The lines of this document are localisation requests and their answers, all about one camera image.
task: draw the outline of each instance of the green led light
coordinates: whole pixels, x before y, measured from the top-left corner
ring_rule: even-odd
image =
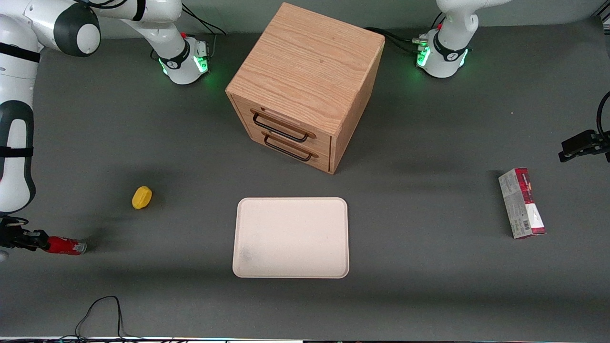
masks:
[[[163,74],[167,75],[167,70],[165,70],[165,65],[163,65],[163,62],[161,62],[161,59],[159,59],[159,64],[161,64],[161,68],[163,68]]]
[[[420,67],[425,66],[426,62],[428,61],[429,56],[430,56],[430,47],[426,47],[426,49],[424,49],[422,52],[420,52],[420,55],[417,57],[417,64]]]
[[[205,73],[207,71],[207,58],[193,56],[193,60],[195,61],[197,68],[199,68],[200,73]]]
[[[463,66],[464,62],[466,62],[466,55],[468,54],[468,49],[466,49],[466,51],[464,51],[464,56],[462,57],[462,61],[459,62],[459,66]]]

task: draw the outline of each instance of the red can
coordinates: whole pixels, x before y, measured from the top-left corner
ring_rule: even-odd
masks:
[[[82,255],[87,250],[87,244],[76,239],[51,236],[48,243],[49,248],[45,249],[45,251],[51,254],[77,256]]]

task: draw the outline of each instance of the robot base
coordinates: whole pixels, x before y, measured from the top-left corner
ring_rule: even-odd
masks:
[[[197,81],[201,75],[208,71],[207,44],[192,37],[185,38],[190,45],[190,54],[178,69],[165,66],[159,59],[159,63],[172,82],[179,85],[187,85]]]
[[[437,33],[437,29],[431,30],[428,33],[421,34],[420,39],[427,39],[431,42]],[[449,78],[464,65],[467,54],[468,50],[466,50],[462,56],[458,56],[454,61],[447,62],[443,55],[436,50],[434,45],[425,46],[423,50],[420,51],[420,54],[417,55],[417,66],[424,69],[426,73],[435,78]]]

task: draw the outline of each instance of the wooden cabinet top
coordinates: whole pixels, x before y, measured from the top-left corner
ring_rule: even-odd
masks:
[[[334,135],[384,41],[382,35],[283,3],[226,90]]]

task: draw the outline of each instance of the wooden drawer cabinet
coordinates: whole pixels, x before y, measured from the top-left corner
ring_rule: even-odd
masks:
[[[381,35],[284,3],[226,93],[253,141],[333,174],[383,46]]]

